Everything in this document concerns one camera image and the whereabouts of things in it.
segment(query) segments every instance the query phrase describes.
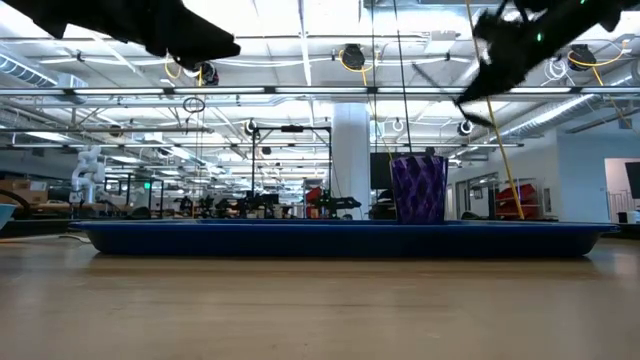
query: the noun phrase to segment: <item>monitor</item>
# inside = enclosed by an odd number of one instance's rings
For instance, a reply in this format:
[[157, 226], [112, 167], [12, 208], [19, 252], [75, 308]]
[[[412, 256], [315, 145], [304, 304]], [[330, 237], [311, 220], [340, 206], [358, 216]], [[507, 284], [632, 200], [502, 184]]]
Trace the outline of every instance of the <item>monitor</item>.
[[640, 162], [626, 163], [629, 188], [634, 199], [640, 199]]
[[[392, 153], [396, 159], [402, 156], [429, 156], [428, 153]], [[371, 190], [387, 190], [393, 188], [391, 181], [391, 165], [389, 153], [371, 153], [370, 156]]]

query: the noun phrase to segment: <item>ceiling light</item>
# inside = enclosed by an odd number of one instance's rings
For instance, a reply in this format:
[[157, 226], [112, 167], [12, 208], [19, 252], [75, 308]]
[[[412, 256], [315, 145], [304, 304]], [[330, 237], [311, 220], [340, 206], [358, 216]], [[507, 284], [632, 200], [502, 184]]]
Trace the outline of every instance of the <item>ceiling light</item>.
[[156, 95], [164, 94], [162, 88], [76, 89], [77, 95]]
[[11, 146], [21, 149], [61, 149], [64, 147], [58, 144], [13, 144]]
[[174, 84], [173, 81], [171, 81], [169, 79], [160, 79], [160, 82], [165, 83], [165, 84], [169, 84], [169, 85], [171, 85], [171, 87], [176, 87], [176, 84]]
[[512, 94], [545, 94], [545, 93], [568, 93], [571, 91], [569, 87], [521, 87], [513, 88], [509, 91]]
[[137, 164], [137, 163], [143, 162], [142, 160], [129, 157], [129, 156], [112, 156], [111, 158], [115, 161], [119, 161], [127, 164]]
[[366, 87], [278, 87], [279, 94], [365, 94]]
[[173, 153], [173, 155], [175, 155], [175, 156], [177, 156], [177, 157], [179, 157], [181, 159], [184, 159], [184, 160], [191, 159], [191, 154], [189, 154], [188, 151], [186, 151], [184, 149], [181, 149], [179, 147], [172, 148], [171, 152]]
[[0, 89], [1, 96], [42, 96], [64, 95], [64, 91], [57, 89]]
[[264, 93], [264, 88], [258, 87], [195, 87], [195, 88], [176, 88], [176, 94], [254, 94]]
[[461, 87], [445, 87], [445, 88], [437, 88], [437, 87], [381, 87], [378, 89], [380, 94], [402, 94], [406, 92], [407, 94], [462, 94], [464, 88]]
[[68, 137], [66, 137], [64, 135], [60, 135], [58, 133], [50, 133], [50, 132], [34, 131], [34, 132], [28, 132], [27, 135], [35, 136], [35, 137], [38, 137], [40, 139], [58, 141], [58, 142], [71, 140], [71, 139], [69, 139]]

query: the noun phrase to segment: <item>metal beam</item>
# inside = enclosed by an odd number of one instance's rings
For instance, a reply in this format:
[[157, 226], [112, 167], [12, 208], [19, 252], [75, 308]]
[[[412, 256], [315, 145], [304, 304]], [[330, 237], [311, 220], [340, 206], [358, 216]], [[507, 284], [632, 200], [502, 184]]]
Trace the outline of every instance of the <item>metal beam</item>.
[[[447, 100], [452, 96], [459, 96], [465, 91], [464, 87], [416, 87], [406, 88], [407, 96], [421, 100]], [[172, 95], [265, 95], [283, 94], [295, 95], [331, 95], [336, 98], [359, 95], [366, 99], [368, 94], [376, 93], [380, 96], [397, 98], [402, 96], [402, 87], [373, 87], [373, 86], [246, 86], [246, 87], [176, 87], [176, 88], [2, 88], [0, 96], [172, 96]], [[517, 87], [504, 94], [496, 95], [496, 99], [523, 99], [535, 101], [537, 99], [568, 99], [578, 95], [636, 95], [640, 93], [637, 86], [574, 86], [574, 87]]]
[[[627, 110], [622, 115], [623, 115], [623, 117], [626, 117], [626, 116], [635, 115], [637, 113], [640, 113], [640, 108], [639, 109], [633, 109], [633, 110]], [[605, 118], [605, 119], [598, 119], [598, 120], [594, 120], [594, 121], [588, 122], [588, 123], [586, 123], [584, 125], [576, 126], [576, 127], [572, 128], [572, 129], [569, 129], [569, 130], [565, 131], [565, 133], [567, 133], [567, 134], [577, 134], [577, 133], [580, 133], [580, 132], [583, 132], [583, 131], [586, 131], [586, 130], [589, 130], [589, 129], [593, 129], [593, 128], [598, 127], [600, 125], [605, 125], [605, 124], [608, 124], [610, 122], [614, 122], [614, 121], [618, 121], [618, 120], [620, 120], [620, 116], [618, 114], [614, 114], [614, 115], [612, 115], [612, 116], [610, 116], [608, 118]]]
[[185, 132], [206, 132], [213, 133], [213, 130], [209, 128], [75, 128], [75, 129], [37, 129], [37, 128], [1, 128], [0, 133], [11, 134], [24, 134], [24, 133], [55, 133], [55, 134], [110, 134], [110, 133], [148, 133], [148, 132], [163, 132], [163, 133], [185, 133]]
[[[498, 144], [460, 144], [460, 143], [413, 143], [412, 145], [417, 147], [434, 147], [434, 148], [455, 148], [455, 149], [467, 149], [469, 147], [482, 147], [482, 148], [497, 148]], [[61, 143], [25, 143], [25, 144], [5, 144], [4, 146], [0, 145], [0, 149], [36, 149], [36, 148], [81, 148], [85, 146], [84, 144], [61, 144]], [[250, 149], [252, 148], [251, 143], [242, 143], [242, 144], [201, 144], [201, 143], [182, 143], [182, 144], [105, 144], [101, 145], [103, 148], [125, 148], [125, 149], [154, 149], [154, 148], [202, 148], [202, 149]], [[408, 148], [409, 144], [387, 144], [390, 148]], [[520, 143], [510, 143], [504, 144], [506, 148], [517, 148], [523, 147], [524, 144]], [[323, 143], [293, 143], [293, 144], [283, 144], [283, 143], [262, 143], [256, 145], [256, 147], [270, 147], [273, 149], [279, 148], [326, 148], [327, 146]], [[378, 149], [378, 152], [385, 152], [384, 149]]]

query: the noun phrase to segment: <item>pipe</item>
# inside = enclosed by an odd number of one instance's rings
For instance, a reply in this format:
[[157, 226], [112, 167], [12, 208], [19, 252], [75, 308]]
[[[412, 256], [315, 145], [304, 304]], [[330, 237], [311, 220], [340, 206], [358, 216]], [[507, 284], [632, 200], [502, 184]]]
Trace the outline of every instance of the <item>pipe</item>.
[[[640, 85], [640, 63], [633, 61], [630, 65], [621, 66], [609, 73], [606, 83], [609, 86], [637, 86]], [[526, 137], [532, 133], [543, 133], [548, 129], [559, 126], [567, 121], [581, 116], [581, 112], [588, 109], [590, 105], [602, 101], [596, 94], [581, 95], [561, 103], [549, 103], [542, 105], [533, 111], [527, 112], [508, 123], [509, 128], [501, 128], [501, 135], [517, 135]], [[495, 140], [495, 135], [485, 135], [476, 139], [477, 142], [491, 142]]]
[[209, 128], [83, 128], [83, 129], [34, 129], [34, 128], [2, 128], [0, 133], [24, 134], [24, 133], [54, 133], [54, 134], [110, 134], [110, 133], [184, 133], [184, 132], [206, 132], [213, 133]]
[[[624, 117], [627, 117], [627, 116], [635, 115], [637, 113], [640, 113], [640, 109], [627, 110], [622, 115]], [[608, 117], [606, 119], [598, 119], [598, 120], [594, 120], [592, 122], [589, 122], [589, 123], [586, 123], [586, 124], [583, 124], [583, 125], [580, 125], [580, 126], [576, 126], [576, 127], [572, 128], [572, 129], [569, 129], [569, 130], [565, 131], [565, 133], [566, 134], [577, 134], [577, 133], [580, 133], [580, 132], [583, 132], [583, 131], [586, 131], [586, 130], [589, 130], [589, 129], [593, 129], [593, 128], [598, 127], [600, 125], [608, 124], [610, 122], [614, 122], [614, 121], [618, 121], [618, 120], [620, 120], [620, 116], [618, 116], [618, 114], [615, 114], [615, 115], [610, 116], [610, 117]]]
[[[249, 106], [278, 106], [285, 101], [294, 101], [295, 97], [290, 96], [273, 96], [269, 101], [252, 101], [242, 102], [234, 99], [225, 102], [205, 101], [207, 107], [249, 107]], [[72, 108], [172, 108], [182, 107], [184, 100], [88, 100], [83, 104], [68, 104], [62, 102], [45, 101], [38, 103], [38, 107], [41, 109], [72, 109]], [[33, 106], [33, 101], [15, 101], [18, 105]]]

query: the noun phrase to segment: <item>wall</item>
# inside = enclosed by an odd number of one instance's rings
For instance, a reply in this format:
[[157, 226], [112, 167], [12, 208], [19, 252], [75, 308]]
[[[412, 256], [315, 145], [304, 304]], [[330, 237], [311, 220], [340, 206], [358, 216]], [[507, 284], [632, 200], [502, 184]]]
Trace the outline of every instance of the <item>wall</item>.
[[563, 220], [609, 222], [606, 158], [640, 157], [640, 138], [613, 134], [558, 136]]
[[[542, 188], [551, 190], [552, 212], [547, 216], [561, 216], [562, 199], [560, 196], [560, 181], [558, 178], [558, 148], [557, 135], [555, 130], [545, 133], [540, 139], [527, 139], [523, 143], [523, 148], [506, 148], [507, 159], [511, 167], [514, 178], [535, 178], [538, 180]], [[462, 169], [454, 169], [450, 171], [449, 184], [458, 181], [468, 180], [474, 177], [498, 172], [501, 180], [507, 180], [507, 173], [502, 161], [502, 155], [499, 150], [489, 155], [489, 161], [486, 163], [477, 162], [473, 166], [465, 166]]]
[[78, 155], [63, 154], [52, 149], [44, 150], [44, 157], [33, 156], [30, 150], [2, 150], [0, 151], [0, 171], [71, 180], [71, 173], [78, 162]]

